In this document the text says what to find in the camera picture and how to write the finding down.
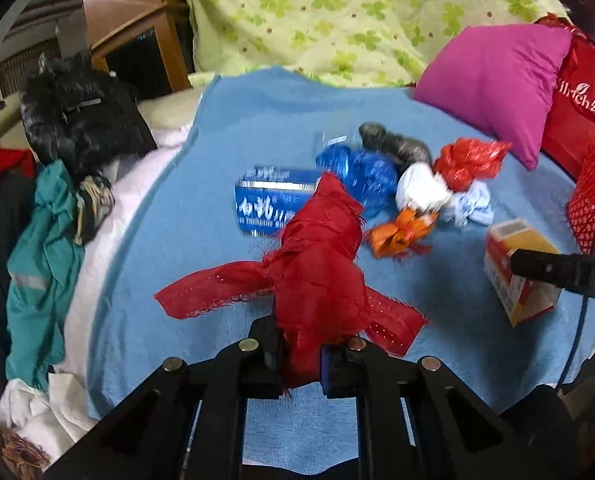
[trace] reflective strip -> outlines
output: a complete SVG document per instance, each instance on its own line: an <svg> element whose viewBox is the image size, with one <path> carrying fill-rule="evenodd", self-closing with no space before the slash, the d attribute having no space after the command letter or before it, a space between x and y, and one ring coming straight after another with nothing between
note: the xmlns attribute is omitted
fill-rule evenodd
<svg viewBox="0 0 595 480"><path fill-rule="evenodd" d="M37 276L27 276L26 274L11 274L11 280L17 286L26 286L28 288L35 288L37 290L47 290L49 282Z"/></svg>

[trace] blue blanket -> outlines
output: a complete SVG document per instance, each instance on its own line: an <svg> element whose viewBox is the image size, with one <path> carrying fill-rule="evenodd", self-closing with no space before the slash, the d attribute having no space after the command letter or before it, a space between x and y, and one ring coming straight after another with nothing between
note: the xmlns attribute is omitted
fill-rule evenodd
<svg viewBox="0 0 595 480"><path fill-rule="evenodd" d="M335 89L281 69L213 82L204 94L190 140L145 199L105 284L90 341L87 386L95 416L105 415L162 360L212 358L245 337L269 298L235 304L195 319L166 316L153 295L195 270L260 258L269 240L240 234L234 183L254 164L313 167L316 139L335 121L386 124L417 137L437 156L458 137L485 138L401 89ZM562 252L577 245L564 213L573 183L541 157L528 172L508 156L490 181L495 221L523 217ZM373 222L386 221L384 212ZM554 383L571 347L580 297L567 292L551 312L512 329L483 271L485 228L440 225L430 254L402 262L375 260L361 248L367 285L414 304L430 320L406 358L435 355L495 410L536 385ZM569 378L595 347L595 301ZM314 474L357 456L351 400L327 400L319 384L278 401L248 404L245 459Z"/></svg>

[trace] crumpled blue wrapper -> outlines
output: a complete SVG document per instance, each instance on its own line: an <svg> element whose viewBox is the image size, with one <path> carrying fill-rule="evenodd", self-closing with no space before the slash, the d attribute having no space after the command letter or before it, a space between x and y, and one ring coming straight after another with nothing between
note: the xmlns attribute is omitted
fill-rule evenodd
<svg viewBox="0 0 595 480"><path fill-rule="evenodd" d="M373 218L393 200L397 172L384 155L333 144L317 156L315 163L338 176L347 192L364 206L364 218Z"/></svg>
<svg viewBox="0 0 595 480"><path fill-rule="evenodd" d="M442 220L455 222L458 227L465 227L467 219L489 226L493 217L491 191L484 182L476 179L465 192L453 194L449 207L443 210Z"/></svg>

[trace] black furry item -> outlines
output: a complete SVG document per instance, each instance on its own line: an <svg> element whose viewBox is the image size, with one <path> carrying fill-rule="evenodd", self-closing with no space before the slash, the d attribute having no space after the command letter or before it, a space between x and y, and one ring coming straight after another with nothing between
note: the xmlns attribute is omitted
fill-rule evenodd
<svg viewBox="0 0 595 480"><path fill-rule="evenodd" d="M86 56L40 60L41 73L21 92L26 138L44 165L61 159L74 185L118 155L146 155L156 142L136 97Z"/></svg>
<svg viewBox="0 0 595 480"><path fill-rule="evenodd" d="M402 176L402 173L415 162L426 162L429 166L433 164L431 152L421 140L392 134L386 131L382 124L361 124L359 135L362 137L362 147L365 150L383 153L393 160L398 176Z"/></svg>

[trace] blue plastic bag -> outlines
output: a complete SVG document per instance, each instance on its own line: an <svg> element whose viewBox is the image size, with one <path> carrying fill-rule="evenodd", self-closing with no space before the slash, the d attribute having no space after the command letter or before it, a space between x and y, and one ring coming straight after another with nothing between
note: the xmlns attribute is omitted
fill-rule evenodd
<svg viewBox="0 0 595 480"><path fill-rule="evenodd" d="M364 218L373 218L395 195L397 173L385 155L333 144L315 163L338 176L347 192L364 206Z"/></svg>

